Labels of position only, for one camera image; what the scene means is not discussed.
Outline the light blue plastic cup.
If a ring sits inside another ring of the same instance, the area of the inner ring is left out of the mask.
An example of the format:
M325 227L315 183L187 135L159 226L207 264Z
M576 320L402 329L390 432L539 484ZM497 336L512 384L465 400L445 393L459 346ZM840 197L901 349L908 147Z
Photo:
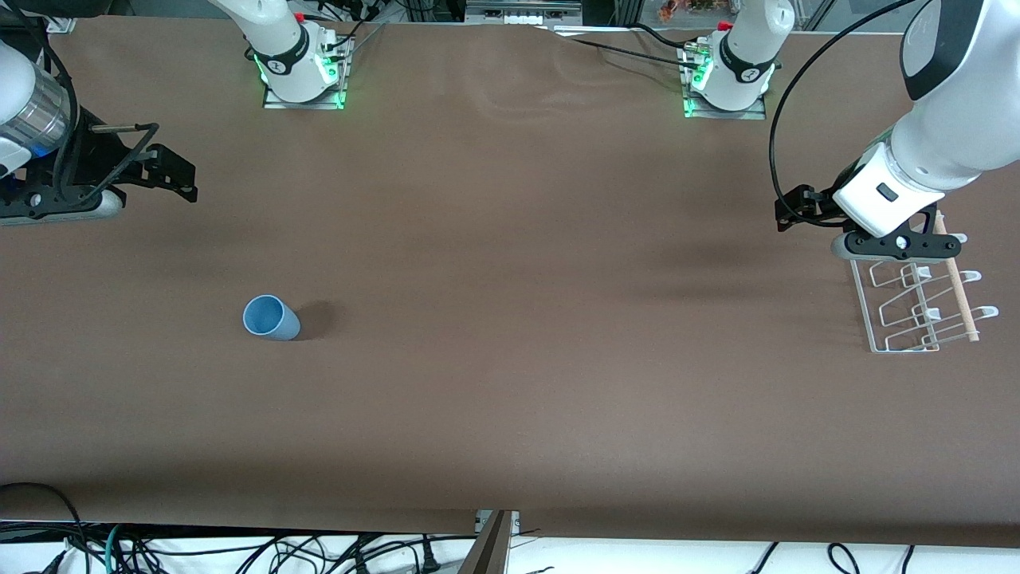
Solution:
M248 334L263 340L290 341L301 333L301 320L294 310L272 294L253 297L241 313Z

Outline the wooden rack dowel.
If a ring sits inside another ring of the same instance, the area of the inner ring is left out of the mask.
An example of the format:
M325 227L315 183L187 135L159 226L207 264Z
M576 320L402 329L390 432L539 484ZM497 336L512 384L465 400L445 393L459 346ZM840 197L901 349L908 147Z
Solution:
M934 340L939 341L940 347L960 340L977 343L980 341L979 330L976 326L976 319L974 319L965 285L979 282L983 279L983 274L979 271L972 271L972 269L962 271L959 268L957 258L947 258L944 261L944 265L948 271L951 293L954 295L955 304L959 310L959 324L940 329L936 332Z

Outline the orange background object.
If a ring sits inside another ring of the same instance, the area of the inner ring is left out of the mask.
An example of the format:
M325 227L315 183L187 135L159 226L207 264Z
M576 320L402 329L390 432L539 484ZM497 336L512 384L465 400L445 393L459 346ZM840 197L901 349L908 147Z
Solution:
M675 18L707 14L717 10L718 0L663 0L657 10L660 22L671 22Z

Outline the brown table cover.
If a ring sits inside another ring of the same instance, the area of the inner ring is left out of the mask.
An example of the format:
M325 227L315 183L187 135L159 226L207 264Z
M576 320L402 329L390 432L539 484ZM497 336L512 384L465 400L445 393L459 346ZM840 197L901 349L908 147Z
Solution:
M874 355L766 121L546 30L386 27L268 110L230 21L55 37L199 200L0 228L0 484L87 521L1020 546L1020 166L947 197L1001 315ZM296 340L248 334L272 294Z

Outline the aluminium fixture with white connectors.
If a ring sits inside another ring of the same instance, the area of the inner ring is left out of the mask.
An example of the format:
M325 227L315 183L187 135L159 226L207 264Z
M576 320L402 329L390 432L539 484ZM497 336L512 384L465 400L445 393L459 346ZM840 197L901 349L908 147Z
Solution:
M582 0L465 0L465 23L582 27Z

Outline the wooden table leg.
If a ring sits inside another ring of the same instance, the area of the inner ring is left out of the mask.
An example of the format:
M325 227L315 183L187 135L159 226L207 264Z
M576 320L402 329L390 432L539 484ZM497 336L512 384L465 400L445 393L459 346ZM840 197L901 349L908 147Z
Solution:
M457 574L506 574L511 542L512 521L509 511L499 509L484 524Z

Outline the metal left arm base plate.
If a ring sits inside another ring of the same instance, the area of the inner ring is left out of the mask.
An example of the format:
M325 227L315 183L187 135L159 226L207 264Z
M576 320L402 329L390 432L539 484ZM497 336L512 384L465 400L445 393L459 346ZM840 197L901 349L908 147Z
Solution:
M715 65L709 55L707 45L696 46L692 42L682 48L677 48L677 57L681 63L693 63L696 68L690 69L681 66L679 68L679 79L681 79L681 93L684 98L684 114L688 119L718 119L718 120L765 120L767 117L765 94L769 88L768 81L761 88L758 97L750 106L743 110L724 110L717 108L706 98L704 94L696 90L696 84L703 83L713 72Z

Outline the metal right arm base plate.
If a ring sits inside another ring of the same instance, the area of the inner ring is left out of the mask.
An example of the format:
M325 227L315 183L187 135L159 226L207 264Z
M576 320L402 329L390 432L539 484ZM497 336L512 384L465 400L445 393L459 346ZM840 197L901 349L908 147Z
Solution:
M255 53L265 83L266 108L342 109L352 63L353 42L336 39L332 29L301 25L295 49L280 56Z

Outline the metal table bracket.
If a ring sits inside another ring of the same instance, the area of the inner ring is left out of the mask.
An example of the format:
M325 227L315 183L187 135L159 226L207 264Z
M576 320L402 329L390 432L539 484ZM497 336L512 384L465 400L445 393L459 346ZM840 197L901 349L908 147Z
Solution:
M474 520L474 533L476 535L481 534L482 530L484 530L484 524L488 523L489 518L492 518L492 516L495 515L495 512L496 511L494 511L494 509L478 509L475 513ZM511 537L519 537L521 532L520 512L509 511L508 513L512 521Z

